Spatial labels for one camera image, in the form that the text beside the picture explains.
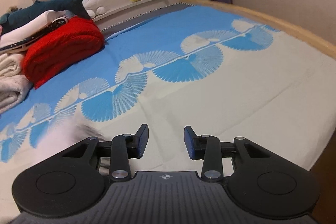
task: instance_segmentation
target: rolled red quilt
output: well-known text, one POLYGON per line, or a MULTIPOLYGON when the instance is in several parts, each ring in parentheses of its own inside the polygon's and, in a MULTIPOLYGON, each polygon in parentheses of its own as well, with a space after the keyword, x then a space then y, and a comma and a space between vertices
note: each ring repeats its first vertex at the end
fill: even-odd
POLYGON ((104 45, 104 36, 92 20, 73 17, 37 40, 27 51, 22 70, 37 89, 70 65, 104 45))

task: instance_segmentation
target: mattress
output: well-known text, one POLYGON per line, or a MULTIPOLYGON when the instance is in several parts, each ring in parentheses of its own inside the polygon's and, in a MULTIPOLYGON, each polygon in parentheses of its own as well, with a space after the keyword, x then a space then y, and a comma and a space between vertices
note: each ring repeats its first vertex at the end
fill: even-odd
MULTIPOLYGON (((0 118, 0 220, 18 210, 11 184, 71 145, 67 121, 105 139, 150 137, 136 170, 197 170, 183 131, 231 142, 244 136, 309 170, 336 122, 336 62, 285 32, 192 6, 108 33, 105 48, 52 78, 0 118)), ((225 175, 232 173, 223 159, 225 175)))

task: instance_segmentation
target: shark plush toy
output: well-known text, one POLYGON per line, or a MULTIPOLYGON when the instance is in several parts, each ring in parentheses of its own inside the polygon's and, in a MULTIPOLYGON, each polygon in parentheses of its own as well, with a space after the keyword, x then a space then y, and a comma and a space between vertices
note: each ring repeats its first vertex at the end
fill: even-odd
POLYGON ((75 15, 90 19, 82 4, 83 0, 51 0, 51 1, 35 1, 33 5, 7 13, 0 17, 0 25, 2 26, 2 34, 15 30, 26 25, 42 13, 48 10, 64 11, 69 10, 75 15))

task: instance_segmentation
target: wooden floor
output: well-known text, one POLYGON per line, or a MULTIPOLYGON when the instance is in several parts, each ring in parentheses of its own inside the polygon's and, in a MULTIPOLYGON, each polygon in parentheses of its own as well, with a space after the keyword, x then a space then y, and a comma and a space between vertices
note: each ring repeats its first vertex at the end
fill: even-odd
POLYGON ((336 224, 336 132, 311 172, 321 186, 313 217, 320 224, 336 224))

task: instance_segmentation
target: bed sheet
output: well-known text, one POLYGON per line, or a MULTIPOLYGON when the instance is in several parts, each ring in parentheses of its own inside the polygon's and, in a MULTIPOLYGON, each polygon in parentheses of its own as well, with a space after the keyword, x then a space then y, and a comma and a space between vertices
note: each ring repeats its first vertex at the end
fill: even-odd
MULTIPOLYGON (((335 60, 267 25, 202 6, 153 18, 1 116, 0 222, 18 214, 15 177, 71 144, 52 130, 69 119, 106 139, 148 124, 133 171, 200 171, 184 145, 186 125, 226 142, 244 136, 309 169, 335 129, 335 86, 335 60)), ((230 175, 230 159, 223 167, 230 175)))

